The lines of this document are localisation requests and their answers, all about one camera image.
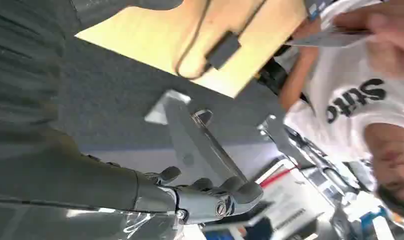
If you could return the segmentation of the person's hand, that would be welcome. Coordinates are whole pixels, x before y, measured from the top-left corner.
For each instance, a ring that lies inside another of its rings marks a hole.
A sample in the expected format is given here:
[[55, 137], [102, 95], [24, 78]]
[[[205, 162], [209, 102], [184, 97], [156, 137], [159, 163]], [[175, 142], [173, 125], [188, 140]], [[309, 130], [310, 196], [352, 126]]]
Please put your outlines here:
[[364, 6], [341, 13], [334, 24], [348, 30], [368, 30], [371, 67], [388, 77], [404, 80], [404, 0]]

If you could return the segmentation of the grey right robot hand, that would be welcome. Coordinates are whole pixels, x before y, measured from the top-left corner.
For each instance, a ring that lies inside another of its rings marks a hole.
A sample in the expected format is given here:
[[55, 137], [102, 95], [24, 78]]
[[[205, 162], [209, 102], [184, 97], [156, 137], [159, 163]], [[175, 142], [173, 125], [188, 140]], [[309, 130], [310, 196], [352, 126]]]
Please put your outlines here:
[[251, 210], [261, 199], [254, 182], [227, 179], [166, 186], [151, 175], [82, 154], [59, 132], [0, 131], [0, 203], [73, 210], [175, 213], [186, 223], [211, 222]]

